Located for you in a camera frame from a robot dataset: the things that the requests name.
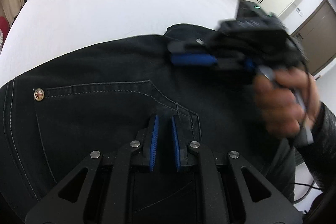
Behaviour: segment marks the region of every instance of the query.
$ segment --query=back pocket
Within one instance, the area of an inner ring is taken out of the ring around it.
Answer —
[[[150,81],[93,83],[44,89],[35,102],[44,153],[55,181],[60,181],[91,151],[115,152],[160,117],[157,164],[173,165],[170,119],[201,139],[198,115],[167,98]]]

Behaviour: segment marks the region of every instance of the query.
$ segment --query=black jacket sleeve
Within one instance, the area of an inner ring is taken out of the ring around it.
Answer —
[[[326,191],[336,175],[336,117],[322,102],[312,133],[314,143],[298,151],[317,185]]]

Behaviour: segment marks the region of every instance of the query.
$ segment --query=fingers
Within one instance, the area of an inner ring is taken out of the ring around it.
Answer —
[[[264,94],[273,89],[273,84],[263,75],[257,75],[254,78],[254,91],[257,94]]]
[[[305,112],[298,104],[292,104],[286,107],[264,109],[262,115],[264,120],[270,123],[290,122],[292,120],[302,122]]]
[[[308,79],[305,72],[298,69],[275,71],[276,81],[284,88],[274,88],[265,76],[254,79],[255,101],[261,109],[267,131],[276,138],[294,137],[300,131],[300,123],[305,112],[296,103],[289,88],[306,90]]]
[[[260,108],[285,107],[296,103],[294,94],[289,89],[275,89],[255,96],[256,105]]]
[[[292,138],[297,135],[300,131],[299,122],[296,120],[286,121],[282,123],[267,123],[266,130],[271,135],[275,136],[278,139],[282,138]]]
[[[308,87],[307,74],[298,68],[275,71],[276,81],[287,88],[305,90]]]

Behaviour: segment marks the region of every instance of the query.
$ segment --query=blue gripper pad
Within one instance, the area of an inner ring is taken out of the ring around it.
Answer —
[[[177,171],[180,171],[181,169],[180,146],[179,146],[179,139],[177,137],[177,129],[176,129],[176,123],[175,123],[174,117],[171,119],[171,133],[172,133],[173,144],[174,144],[175,165],[176,165]]]
[[[170,61],[175,66],[205,66],[211,67],[218,63],[218,60],[210,54],[172,54]]]
[[[150,157],[149,157],[149,169],[152,172],[155,165],[156,159],[156,148],[158,145],[158,134],[159,134],[159,117],[155,116],[155,122],[153,127],[152,142],[150,147]]]

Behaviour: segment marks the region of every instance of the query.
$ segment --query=door handle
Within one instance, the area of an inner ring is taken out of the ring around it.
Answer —
[[[301,33],[297,33],[296,38],[299,39],[300,41],[303,40],[303,37],[302,37]]]

